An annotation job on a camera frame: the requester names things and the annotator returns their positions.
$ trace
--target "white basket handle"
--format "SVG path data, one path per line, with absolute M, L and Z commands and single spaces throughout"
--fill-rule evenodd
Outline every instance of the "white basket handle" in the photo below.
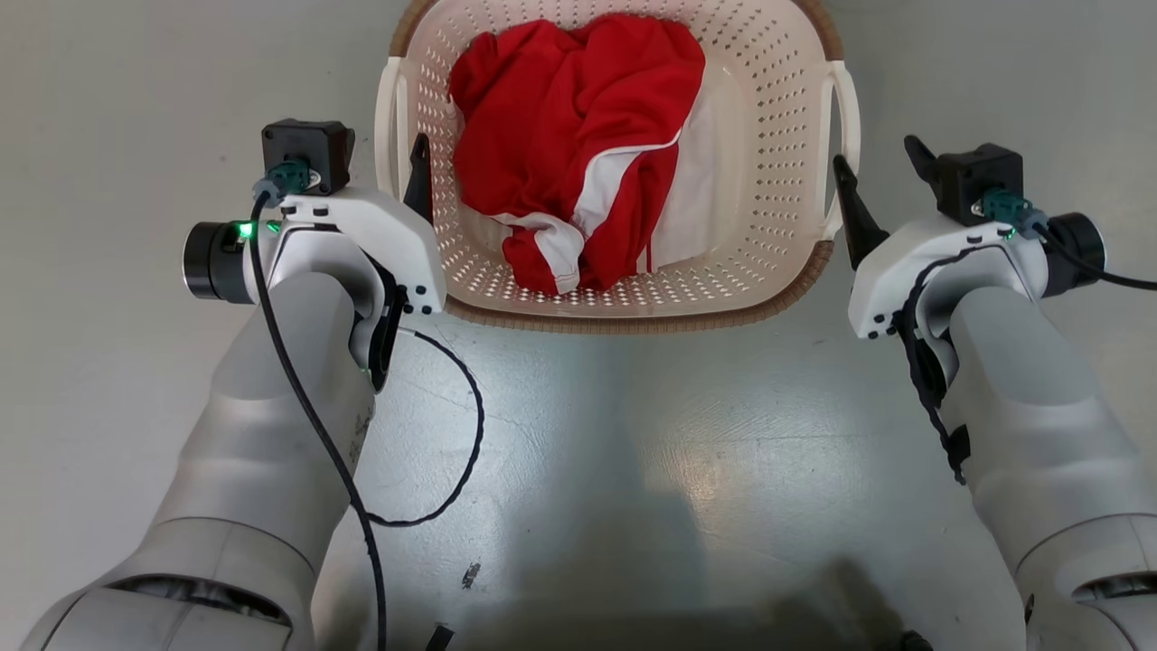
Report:
M 827 133 L 831 130 L 832 116 L 832 91 L 835 91 L 835 101 L 840 105 L 840 153 L 848 158 L 852 171 L 860 171 L 860 102 L 856 99 L 856 87 L 852 83 L 852 75 L 843 61 L 828 61 L 827 75 L 824 77 L 823 93 L 823 143 L 821 156 L 827 156 Z M 827 199 L 827 173 L 820 177 L 819 200 L 820 205 Z M 823 238 L 832 239 L 843 225 L 843 214 L 840 212 L 840 200 L 832 197 L 832 205 L 827 209 L 824 219 Z
M 390 57 L 377 86 L 374 111 L 374 167 L 377 187 L 396 199 L 401 198 L 410 182 L 411 97 L 408 64 L 403 57 Z

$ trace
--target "gray floor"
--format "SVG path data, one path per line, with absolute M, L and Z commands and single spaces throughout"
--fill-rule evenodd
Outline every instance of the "gray floor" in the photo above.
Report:
M 900 139 L 1024 154 L 1038 205 L 1095 215 L 1111 266 L 1157 276 L 1147 0 L 828 0 L 860 91 L 862 188 L 886 227 L 933 209 Z M 398 0 L 8 0 L 0 7 L 0 646 L 147 526 L 249 310 L 189 297 L 198 219 L 246 207 L 258 130 L 369 135 Z M 362 148 L 358 180 L 371 182 Z M 420 649 L 1020 649 L 1019 604 L 951 479 L 896 342 L 855 341 L 837 254 L 789 312 L 656 339 L 426 330 L 476 371 L 487 439 L 441 520 L 379 538 L 391 638 Z M 1157 460 L 1157 302 L 1048 301 Z M 358 473 L 414 516 L 452 486 L 473 415 L 457 371 L 404 341 Z M 437 373 L 417 372 L 419 362 Z M 330 649 L 364 627 L 360 537 L 315 604 Z M 466 569 L 480 564 L 470 590 Z

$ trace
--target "basket rim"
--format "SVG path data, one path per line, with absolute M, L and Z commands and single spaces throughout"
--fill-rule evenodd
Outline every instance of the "basket rim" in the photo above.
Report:
M 390 42 L 391 57 L 405 57 L 414 31 L 426 13 L 439 0 L 411 0 L 398 21 L 398 28 Z M 820 0 L 791 0 L 811 22 L 819 36 L 824 56 L 828 61 L 843 59 L 843 42 L 835 30 L 835 23 Z M 487 309 L 472 305 L 462 298 L 447 295 L 445 311 L 463 320 L 491 325 L 496 328 L 532 331 L 539 333 L 585 334 L 585 335 L 659 335 L 669 333 L 692 333 L 732 328 L 769 318 L 795 304 L 816 283 L 819 274 L 832 257 L 832 242 L 816 242 L 803 268 L 780 293 L 753 305 L 691 313 L 686 316 L 635 316 L 624 318 L 582 316 L 539 316 Z

